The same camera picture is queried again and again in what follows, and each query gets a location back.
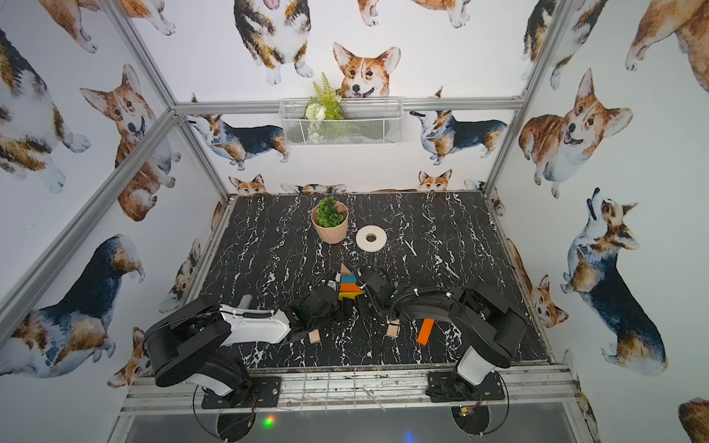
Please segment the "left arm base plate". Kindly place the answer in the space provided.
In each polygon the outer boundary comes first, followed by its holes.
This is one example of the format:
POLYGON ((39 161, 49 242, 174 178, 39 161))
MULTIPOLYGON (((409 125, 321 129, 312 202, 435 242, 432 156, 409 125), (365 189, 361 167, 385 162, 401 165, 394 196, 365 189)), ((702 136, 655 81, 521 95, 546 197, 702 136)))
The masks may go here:
POLYGON ((258 377, 244 381, 225 396, 206 389, 201 408, 204 410, 233 408, 273 408, 278 405, 282 387, 280 377, 258 377))

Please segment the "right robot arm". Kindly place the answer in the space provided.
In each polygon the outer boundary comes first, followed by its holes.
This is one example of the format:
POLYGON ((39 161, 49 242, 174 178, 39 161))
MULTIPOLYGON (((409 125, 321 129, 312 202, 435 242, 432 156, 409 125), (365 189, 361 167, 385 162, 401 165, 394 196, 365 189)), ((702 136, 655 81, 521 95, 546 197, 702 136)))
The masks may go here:
POLYGON ((454 288, 396 285, 383 269, 369 265, 356 268, 354 277, 376 315, 390 324, 418 319, 452 324, 462 341, 455 369, 472 386, 511 366, 528 327, 516 304, 482 281, 454 288))

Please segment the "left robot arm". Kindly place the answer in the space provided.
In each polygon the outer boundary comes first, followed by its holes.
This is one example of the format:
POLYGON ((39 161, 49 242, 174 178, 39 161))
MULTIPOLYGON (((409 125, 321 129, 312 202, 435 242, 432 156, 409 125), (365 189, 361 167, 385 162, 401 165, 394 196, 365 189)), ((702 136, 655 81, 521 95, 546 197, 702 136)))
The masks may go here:
POLYGON ((300 341, 339 309, 332 284, 316 286, 298 303, 275 310, 234 308, 201 297, 151 326, 143 348, 158 387, 186 382, 219 397, 244 396, 253 391, 249 373, 243 365, 219 358, 220 348, 300 341))

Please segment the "small natural wood block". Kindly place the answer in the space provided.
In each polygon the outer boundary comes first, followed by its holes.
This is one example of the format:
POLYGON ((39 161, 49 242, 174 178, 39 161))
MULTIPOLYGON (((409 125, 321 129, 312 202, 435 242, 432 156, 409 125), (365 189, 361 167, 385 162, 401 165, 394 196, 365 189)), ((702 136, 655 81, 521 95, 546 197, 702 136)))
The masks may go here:
POLYGON ((312 330, 311 332, 309 332, 308 340, 311 344, 320 343, 321 335, 319 334, 319 330, 312 330))

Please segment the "orange long block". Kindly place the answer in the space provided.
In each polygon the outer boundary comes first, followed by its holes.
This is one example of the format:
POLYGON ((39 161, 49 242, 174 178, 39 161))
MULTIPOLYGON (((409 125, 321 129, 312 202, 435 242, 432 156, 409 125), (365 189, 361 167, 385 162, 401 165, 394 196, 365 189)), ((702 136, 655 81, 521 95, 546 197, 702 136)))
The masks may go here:
POLYGON ((361 293, 362 290, 356 284, 340 284, 341 293, 361 293))
POLYGON ((417 343, 421 346, 427 346, 432 334, 433 327, 435 325, 434 319, 424 319, 422 326, 417 335, 417 343))

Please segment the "yellow long block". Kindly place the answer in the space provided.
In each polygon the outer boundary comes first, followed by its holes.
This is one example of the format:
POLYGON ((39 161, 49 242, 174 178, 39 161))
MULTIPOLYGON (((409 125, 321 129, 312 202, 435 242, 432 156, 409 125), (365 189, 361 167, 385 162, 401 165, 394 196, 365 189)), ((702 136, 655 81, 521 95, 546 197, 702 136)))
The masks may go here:
POLYGON ((362 292, 345 292, 345 293, 339 293, 339 299, 340 300, 345 300, 345 299, 350 299, 350 300, 355 300, 358 295, 362 295, 362 292))

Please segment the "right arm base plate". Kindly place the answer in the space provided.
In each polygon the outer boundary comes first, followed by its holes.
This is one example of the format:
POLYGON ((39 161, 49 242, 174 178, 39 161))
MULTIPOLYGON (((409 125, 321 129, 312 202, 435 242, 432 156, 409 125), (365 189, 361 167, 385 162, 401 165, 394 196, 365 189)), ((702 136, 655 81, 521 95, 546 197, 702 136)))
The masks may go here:
POLYGON ((487 402, 506 399, 502 379, 491 372, 479 385, 464 380, 455 372, 429 372, 426 395, 432 402, 487 402))

